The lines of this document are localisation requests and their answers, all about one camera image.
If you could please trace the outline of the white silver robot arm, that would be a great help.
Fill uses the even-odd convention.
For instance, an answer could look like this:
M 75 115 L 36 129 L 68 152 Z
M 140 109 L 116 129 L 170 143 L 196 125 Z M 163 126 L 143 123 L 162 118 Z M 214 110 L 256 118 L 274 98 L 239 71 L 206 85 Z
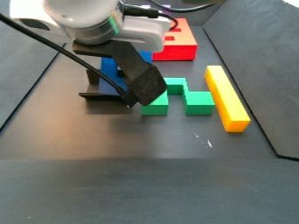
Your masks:
M 159 53 L 171 21 L 126 0 L 10 0 L 10 18 L 54 42 L 99 45 L 126 41 Z

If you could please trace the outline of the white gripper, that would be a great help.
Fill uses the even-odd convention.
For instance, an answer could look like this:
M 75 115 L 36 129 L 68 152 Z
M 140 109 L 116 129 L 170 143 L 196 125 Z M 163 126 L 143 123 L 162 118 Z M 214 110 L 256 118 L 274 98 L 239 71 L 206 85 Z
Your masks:
M 10 18 L 54 42 L 98 45 L 118 40 L 159 53 L 171 21 L 128 16 L 126 7 L 123 0 L 10 0 Z

